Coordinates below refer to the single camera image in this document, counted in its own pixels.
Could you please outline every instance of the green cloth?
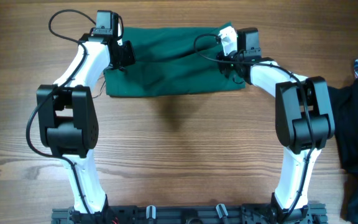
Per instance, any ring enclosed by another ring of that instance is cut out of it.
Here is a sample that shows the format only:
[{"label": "green cloth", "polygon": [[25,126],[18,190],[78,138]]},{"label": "green cloth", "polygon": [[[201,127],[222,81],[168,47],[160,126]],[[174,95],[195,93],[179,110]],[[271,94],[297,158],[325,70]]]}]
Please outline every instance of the green cloth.
[{"label": "green cloth", "polygon": [[[140,29],[126,27],[124,39],[134,48],[136,63],[126,71],[105,70],[106,93],[110,96],[143,97],[182,95],[214,91],[239,90],[245,83],[227,78],[220,73],[218,64],[197,55],[194,39],[200,34],[218,34],[219,28],[184,27]],[[197,41],[202,54],[216,58],[222,47],[213,37]]]}]

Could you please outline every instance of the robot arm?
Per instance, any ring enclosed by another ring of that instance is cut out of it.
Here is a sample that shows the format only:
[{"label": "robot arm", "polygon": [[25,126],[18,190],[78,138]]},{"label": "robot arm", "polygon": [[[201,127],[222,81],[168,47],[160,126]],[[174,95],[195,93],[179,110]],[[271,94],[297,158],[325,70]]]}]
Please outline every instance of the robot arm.
[{"label": "robot arm", "polygon": [[[51,148],[53,156],[65,157],[75,165],[77,178],[71,165],[61,160],[74,194],[73,217],[81,223],[106,223],[111,214],[107,196],[99,182],[92,150],[98,141],[99,127],[91,92],[104,69],[122,68],[135,62],[131,43],[122,42],[119,38],[121,28],[118,21],[118,14],[98,11],[93,32],[84,34],[80,39],[87,56],[72,81],[58,90],[53,98],[47,97],[68,80],[81,62],[84,54],[82,46],[78,46],[76,57],[53,85],[41,85],[37,90],[38,104],[47,99],[39,110],[41,142]],[[73,109],[72,117],[57,116],[56,111],[65,108]]]},{"label": "robot arm", "polygon": [[[246,69],[243,69],[244,66],[237,66],[235,69],[248,84],[258,86],[276,98],[276,133],[284,146],[284,157],[280,181],[272,194],[270,222],[301,220],[305,218],[308,209],[307,191],[314,163],[326,140],[334,134],[333,114],[326,82],[321,77],[308,78],[292,73],[301,81],[302,84],[299,86],[288,73],[277,68],[278,64],[274,60],[262,58],[256,28],[242,29],[236,33],[232,27],[227,27],[220,31],[219,36],[223,53],[218,55],[218,58],[245,64],[258,63],[248,64]],[[221,72],[231,68],[230,65],[219,65]],[[313,107],[311,111],[301,111],[301,91],[307,96],[307,105]],[[305,113],[311,116],[312,134]],[[311,148],[311,135],[316,141],[314,149]]]}]

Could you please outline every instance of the wood grain surface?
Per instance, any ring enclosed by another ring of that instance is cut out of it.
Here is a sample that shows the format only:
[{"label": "wood grain surface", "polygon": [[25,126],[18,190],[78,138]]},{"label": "wood grain surface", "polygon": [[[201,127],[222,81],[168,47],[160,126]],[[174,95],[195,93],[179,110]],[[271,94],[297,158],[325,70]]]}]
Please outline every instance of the wood grain surface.
[{"label": "wood grain surface", "polygon": [[[68,67],[76,45],[48,31],[50,16],[77,9],[120,13],[131,27],[257,27],[264,56],[340,88],[358,58],[358,1],[0,1],[0,223],[49,223],[52,208],[73,205],[59,161],[35,155],[25,125],[35,91]],[[91,23],[77,14],[53,22],[75,39]],[[111,205],[267,203],[280,178],[274,99],[262,90],[158,98],[95,99],[98,173]],[[33,124],[34,144],[48,152]],[[308,198],[325,203],[330,223],[344,222],[347,175],[334,139],[315,165]]]}]

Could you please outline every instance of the black cable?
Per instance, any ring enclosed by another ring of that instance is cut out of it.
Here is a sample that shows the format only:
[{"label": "black cable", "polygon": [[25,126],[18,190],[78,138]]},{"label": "black cable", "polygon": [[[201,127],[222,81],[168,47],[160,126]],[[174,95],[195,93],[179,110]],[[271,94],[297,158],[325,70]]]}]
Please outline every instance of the black cable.
[{"label": "black cable", "polygon": [[204,222],[200,218],[190,218],[189,220],[186,220],[186,224],[203,224]]},{"label": "black cable", "polygon": [[240,62],[240,61],[233,61],[233,62],[230,62],[230,61],[223,61],[223,60],[217,60],[217,59],[213,59],[213,58],[209,58],[203,54],[201,54],[198,50],[197,50],[197,47],[196,47],[196,43],[197,43],[197,40],[202,38],[202,37],[206,37],[206,36],[212,36],[212,37],[215,37],[215,39],[217,40],[217,42],[219,43],[221,41],[221,38],[216,35],[216,34],[201,34],[199,36],[196,37],[196,39],[194,40],[193,42],[193,48],[194,48],[194,51],[202,56],[203,58],[205,59],[208,59],[210,61],[213,61],[213,62],[218,62],[218,63],[228,63],[228,64],[231,64],[231,65],[234,65],[234,64],[237,64],[237,65],[261,65],[261,66],[268,66],[268,67],[271,67],[271,68],[277,68],[285,73],[287,73],[289,75],[290,78],[293,78],[295,81],[296,81],[296,84],[298,85],[298,88],[300,89],[300,93],[301,93],[301,103],[303,104],[303,108],[305,110],[305,116],[306,116],[306,123],[308,125],[308,129],[309,129],[309,134],[310,134],[310,140],[311,140],[311,149],[309,150],[308,154],[306,155],[306,157],[304,158],[305,160],[305,166],[303,168],[303,172],[302,172],[302,176],[301,176],[301,182],[300,182],[300,185],[299,185],[299,189],[297,191],[297,195],[296,195],[296,198],[294,199],[293,203],[291,204],[291,207],[288,209],[288,213],[287,215],[284,217],[283,221],[284,222],[292,213],[292,211],[295,209],[295,206],[296,204],[298,203],[299,201],[299,198],[301,197],[302,195],[302,191],[303,191],[303,187],[304,187],[304,184],[305,184],[305,181],[306,181],[306,174],[308,172],[308,165],[309,165],[309,161],[310,161],[310,157],[311,157],[311,153],[314,151],[314,148],[316,146],[316,143],[314,141],[314,133],[313,133],[313,129],[311,127],[311,120],[310,120],[310,115],[309,115],[309,110],[308,110],[308,103],[307,103],[307,100],[306,100],[306,95],[305,95],[305,91],[303,91],[301,88],[302,88],[302,85],[301,85],[301,81],[299,81],[299,79],[293,75],[292,72],[289,72],[287,69],[284,69],[283,67],[280,67],[278,65],[272,65],[272,64],[266,64],[266,63],[257,63],[257,62]]},{"label": "black cable", "polygon": [[92,20],[92,18],[90,18],[89,16],[87,16],[87,15],[84,14],[83,12],[80,12],[80,11],[77,11],[77,10],[74,10],[74,9],[65,9],[65,10],[58,11],[58,12],[56,12],[56,13],[50,18],[49,23],[48,23],[49,31],[50,31],[53,35],[55,35],[55,36],[57,36],[57,37],[59,37],[59,38],[62,38],[62,39],[65,39],[65,40],[69,40],[69,41],[72,41],[72,42],[74,42],[74,43],[80,45],[80,46],[83,48],[83,50],[84,50],[84,54],[83,54],[83,57],[82,57],[81,61],[79,62],[79,64],[77,65],[77,67],[74,69],[73,73],[67,78],[67,80],[66,80],[63,84],[61,84],[60,86],[58,86],[57,88],[53,89],[53,90],[47,95],[47,97],[46,97],[41,103],[39,103],[39,104],[35,107],[35,109],[33,110],[33,112],[32,112],[31,115],[30,115],[29,121],[27,122],[27,126],[26,126],[26,129],[25,129],[25,139],[26,139],[27,144],[29,145],[30,149],[33,150],[33,151],[34,151],[35,153],[37,153],[38,155],[44,156],[44,157],[47,157],[47,158],[62,159],[62,160],[64,160],[64,161],[66,161],[67,163],[69,163],[69,165],[70,165],[70,167],[71,167],[71,169],[72,169],[72,171],[73,171],[73,173],[74,173],[75,182],[76,182],[76,185],[77,185],[77,187],[78,187],[78,192],[79,192],[79,194],[80,194],[80,197],[81,197],[81,200],[82,200],[83,205],[84,205],[84,207],[85,207],[85,210],[86,210],[86,212],[88,213],[88,215],[91,217],[91,219],[93,219],[93,221],[95,221],[95,220],[94,220],[94,217],[92,216],[92,214],[91,214],[91,212],[90,212],[90,210],[89,210],[89,208],[88,208],[88,206],[87,206],[87,204],[86,204],[86,202],[85,202],[85,195],[83,195],[83,193],[82,193],[82,191],[81,191],[80,181],[79,181],[79,179],[78,179],[78,174],[77,174],[76,169],[75,169],[75,165],[76,165],[76,164],[74,164],[71,160],[69,160],[69,159],[67,159],[66,157],[63,157],[63,156],[58,157],[58,156],[54,156],[54,155],[51,155],[51,154],[46,154],[46,153],[40,152],[38,149],[35,148],[35,146],[32,144],[31,139],[30,139],[31,124],[32,124],[32,122],[33,122],[33,120],[34,120],[34,118],[35,118],[35,115],[38,113],[39,109],[40,109],[41,107],[43,107],[43,105],[44,105],[54,94],[56,94],[56,92],[60,91],[65,85],[67,85],[68,83],[70,83],[70,82],[72,81],[73,77],[77,74],[77,72],[79,71],[79,69],[80,69],[80,68],[82,67],[82,65],[84,64],[85,59],[86,59],[86,56],[88,55],[88,52],[87,52],[87,50],[86,50],[86,47],[85,47],[80,41],[77,41],[77,40],[75,40],[75,39],[71,39],[71,38],[69,38],[69,37],[62,36],[62,35],[60,35],[60,34],[55,33],[55,32],[52,30],[51,25],[52,25],[53,19],[54,19],[57,15],[59,15],[59,14],[61,14],[61,13],[64,13],[64,12],[76,12],[76,13],[79,13],[79,14],[85,16],[86,18],[88,18],[93,24],[96,24],[95,21]]},{"label": "black cable", "polygon": [[236,77],[237,77],[237,76],[238,76],[237,74],[234,74],[234,75],[233,75],[233,78],[232,78],[232,81],[233,81],[235,84],[239,84],[239,85],[240,85],[240,84],[243,84],[243,83],[245,82],[244,79],[243,79],[241,82],[237,82],[237,81],[236,81]]},{"label": "black cable", "polygon": [[92,97],[92,99],[96,99],[97,97],[101,96],[102,95],[102,92],[103,92],[103,87],[104,85],[106,84],[106,80],[104,80],[103,84],[102,84],[102,87],[100,88],[100,92],[97,96],[94,96]]}]

